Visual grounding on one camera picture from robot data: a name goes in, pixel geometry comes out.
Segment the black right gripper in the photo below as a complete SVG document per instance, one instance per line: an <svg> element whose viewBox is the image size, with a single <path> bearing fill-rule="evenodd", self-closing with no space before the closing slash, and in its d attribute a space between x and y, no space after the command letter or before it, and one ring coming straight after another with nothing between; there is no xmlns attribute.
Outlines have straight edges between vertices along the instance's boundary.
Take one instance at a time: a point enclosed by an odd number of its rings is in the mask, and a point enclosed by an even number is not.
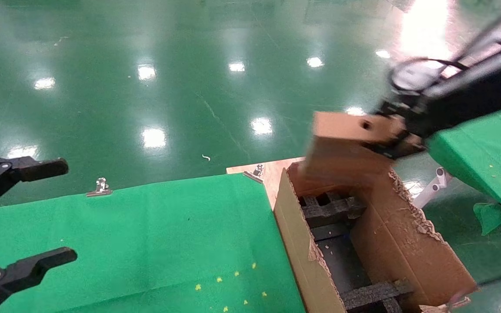
<svg viewBox="0 0 501 313"><path fill-rule="evenodd" d="M500 110L501 70L458 74L424 91L413 109L405 103L382 102L379 124L409 133L366 148L388 159L405 158L426 151L424 138Z"/></svg>

